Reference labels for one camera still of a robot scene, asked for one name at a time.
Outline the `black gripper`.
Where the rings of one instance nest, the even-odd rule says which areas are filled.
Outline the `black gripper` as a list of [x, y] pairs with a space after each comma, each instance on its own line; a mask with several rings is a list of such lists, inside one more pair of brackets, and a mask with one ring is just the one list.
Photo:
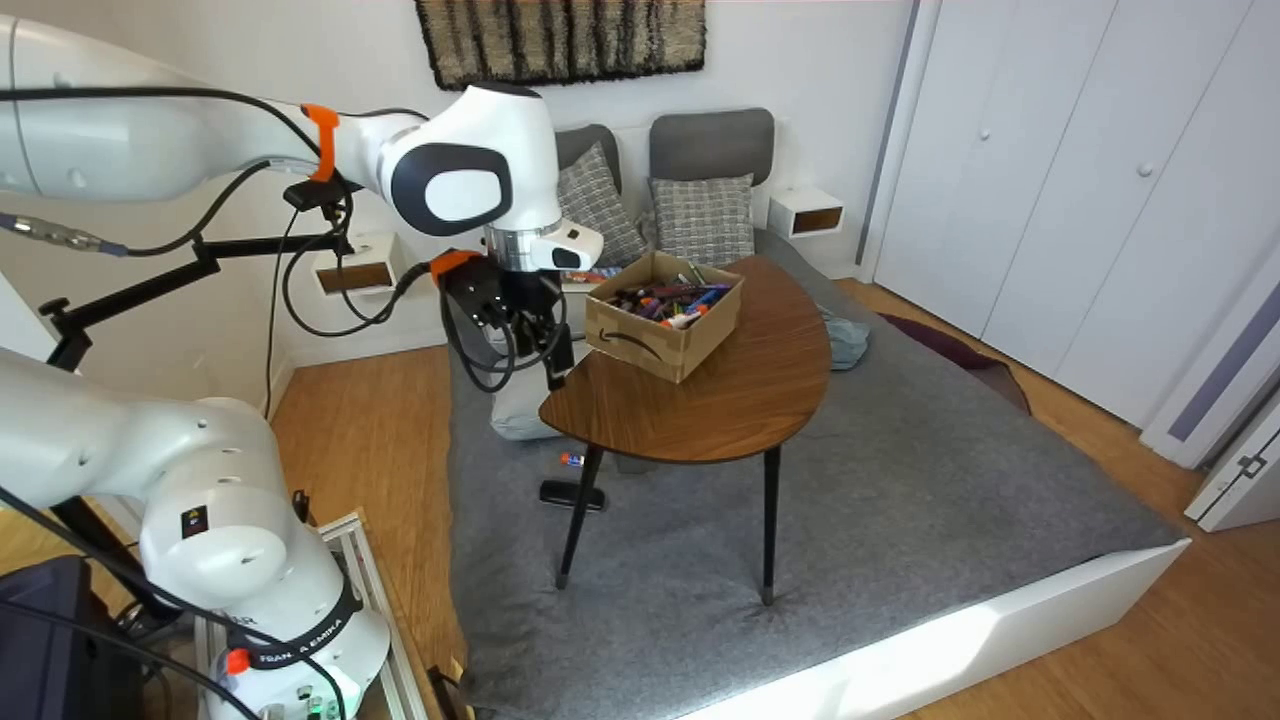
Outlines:
[[461, 319], [509, 335], [509, 369], [525, 371], [543, 352], [543, 378], [554, 390], [572, 371], [572, 335], [554, 335], [561, 282], [546, 271], [509, 271], [496, 261], [464, 261], [442, 274]]

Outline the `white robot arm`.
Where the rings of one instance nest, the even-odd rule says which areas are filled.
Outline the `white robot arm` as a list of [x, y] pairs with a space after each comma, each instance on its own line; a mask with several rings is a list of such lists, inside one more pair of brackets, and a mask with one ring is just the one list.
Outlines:
[[[473, 83], [434, 116], [282, 108], [7, 20], [0, 123], [5, 182], [30, 197], [168, 201], [224, 172], [287, 162], [313, 182], [377, 193], [425, 237], [509, 230], [538, 271], [598, 254], [598, 241], [561, 211], [552, 116], [525, 87]], [[249, 665], [219, 699], [226, 712], [351, 720], [386, 660], [384, 615], [294, 520], [274, 440], [234, 399], [111, 399], [12, 356], [5, 487], [39, 507], [136, 498], [144, 578], [249, 635]]]

